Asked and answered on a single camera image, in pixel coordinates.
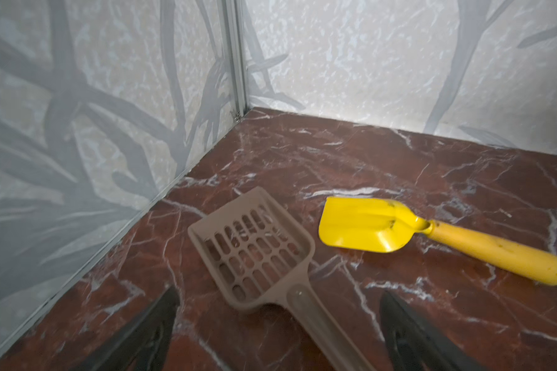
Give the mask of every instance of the yellow shovel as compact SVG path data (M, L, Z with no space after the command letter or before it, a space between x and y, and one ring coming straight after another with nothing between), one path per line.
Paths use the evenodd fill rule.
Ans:
M427 221L398 201L328 197L319 222L319 238L325 244L373 252L396 251L417 232L506 271L557 285L556 255L442 221Z

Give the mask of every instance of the floor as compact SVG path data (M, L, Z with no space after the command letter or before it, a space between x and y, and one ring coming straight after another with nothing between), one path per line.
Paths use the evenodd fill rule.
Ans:
M312 286L377 370L391 370L378 304L393 290L492 370L557 370L557 286L415 236L392 254L317 236L333 194L393 198L417 214L557 253L557 156L254 109L0 359L0 370L80 362L166 287L182 298L166 370L319 370L327 360L277 306L224 301L187 227L256 186L315 238Z

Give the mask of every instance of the litter scoop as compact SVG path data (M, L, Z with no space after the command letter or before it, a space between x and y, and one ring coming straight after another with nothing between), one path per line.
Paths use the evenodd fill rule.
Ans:
M337 371L374 370L309 284L312 236L262 188L188 228L225 300L242 312L267 303L301 323Z

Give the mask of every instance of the wall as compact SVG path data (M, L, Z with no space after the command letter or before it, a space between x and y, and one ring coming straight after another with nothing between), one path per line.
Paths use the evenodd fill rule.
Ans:
M233 125L217 0L0 0L0 343Z
M557 1L246 3L254 106L557 154Z

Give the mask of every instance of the shovel handle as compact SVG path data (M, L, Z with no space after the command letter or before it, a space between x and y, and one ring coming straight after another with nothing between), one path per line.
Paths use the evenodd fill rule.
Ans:
M556 255L442 221L431 220L430 223L430 228L423 233L434 241L506 271L547 285L557 285Z

